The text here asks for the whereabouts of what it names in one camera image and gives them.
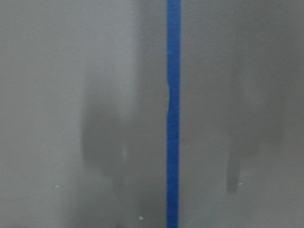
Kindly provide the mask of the blue tape grid lines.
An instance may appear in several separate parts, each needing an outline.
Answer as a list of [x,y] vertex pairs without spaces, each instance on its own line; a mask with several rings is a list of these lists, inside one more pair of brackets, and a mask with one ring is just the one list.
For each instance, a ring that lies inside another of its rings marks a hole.
[[179,227],[179,145],[180,145],[180,67],[181,1],[167,1],[167,193],[166,227]]

